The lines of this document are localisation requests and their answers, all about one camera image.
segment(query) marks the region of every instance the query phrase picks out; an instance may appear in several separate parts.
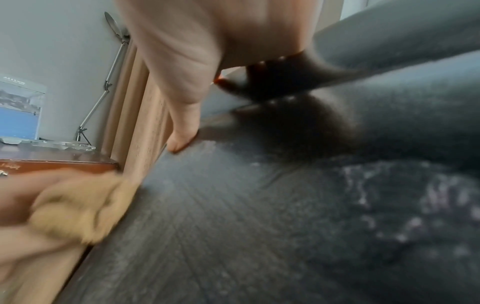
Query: beige curtain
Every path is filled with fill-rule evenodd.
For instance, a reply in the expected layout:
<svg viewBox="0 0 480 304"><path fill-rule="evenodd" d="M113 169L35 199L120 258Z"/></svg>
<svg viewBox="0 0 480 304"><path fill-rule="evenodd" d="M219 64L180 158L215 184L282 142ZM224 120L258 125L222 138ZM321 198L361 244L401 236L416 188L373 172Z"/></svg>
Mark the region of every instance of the beige curtain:
<svg viewBox="0 0 480 304"><path fill-rule="evenodd" d="M130 43L113 97L101 152L119 162L123 173L142 180L172 133L162 93ZM19 263L0 304L51 304L71 276L86 246L37 256Z"/></svg>

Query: curtain fold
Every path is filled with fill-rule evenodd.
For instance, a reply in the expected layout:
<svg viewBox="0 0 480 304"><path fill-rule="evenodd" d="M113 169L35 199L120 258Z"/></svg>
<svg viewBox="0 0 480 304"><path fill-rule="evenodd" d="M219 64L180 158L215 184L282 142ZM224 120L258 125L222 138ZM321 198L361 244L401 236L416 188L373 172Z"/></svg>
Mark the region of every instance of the curtain fold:
<svg viewBox="0 0 480 304"><path fill-rule="evenodd" d="M173 124L133 41L117 83L101 152L116 160L125 176L141 181L156 162ZM52 304L86 248L76 244L19 262L2 304Z"/></svg>

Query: fish tank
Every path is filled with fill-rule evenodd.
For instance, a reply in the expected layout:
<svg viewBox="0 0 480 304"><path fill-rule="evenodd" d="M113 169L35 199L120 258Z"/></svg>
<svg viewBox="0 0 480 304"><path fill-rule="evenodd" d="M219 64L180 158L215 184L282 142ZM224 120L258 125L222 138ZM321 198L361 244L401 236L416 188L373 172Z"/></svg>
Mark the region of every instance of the fish tank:
<svg viewBox="0 0 480 304"><path fill-rule="evenodd" d="M0 137L39 138L47 88L0 73Z"/></svg>

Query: person's left hand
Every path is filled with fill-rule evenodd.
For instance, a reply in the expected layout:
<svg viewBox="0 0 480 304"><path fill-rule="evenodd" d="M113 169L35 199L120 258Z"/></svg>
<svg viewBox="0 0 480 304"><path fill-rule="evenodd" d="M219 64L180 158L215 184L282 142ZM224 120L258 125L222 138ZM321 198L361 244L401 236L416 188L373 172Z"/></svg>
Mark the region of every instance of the person's left hand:
<svg viewBox="0 0 480 304"><path fill-rule="evenodd" d="M68 241L35 232L26 220L30 206L45 188L85 174L61 169L0 179L0 282L10 274L15 261L68 244Z"/></svg>

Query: yellow cloth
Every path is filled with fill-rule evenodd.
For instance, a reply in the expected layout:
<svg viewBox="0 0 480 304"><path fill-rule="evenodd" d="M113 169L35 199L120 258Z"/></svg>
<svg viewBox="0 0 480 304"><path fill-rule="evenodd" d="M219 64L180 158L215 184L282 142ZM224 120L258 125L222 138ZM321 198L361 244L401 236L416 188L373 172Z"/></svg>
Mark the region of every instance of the yellow cloth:
<svg viewBox="0 0 480 304"><path fill-rule="evenodd" d="M114 173L61 182L37 197L28 223L51 236L98 243L123 217L138 186Z"/></svg>

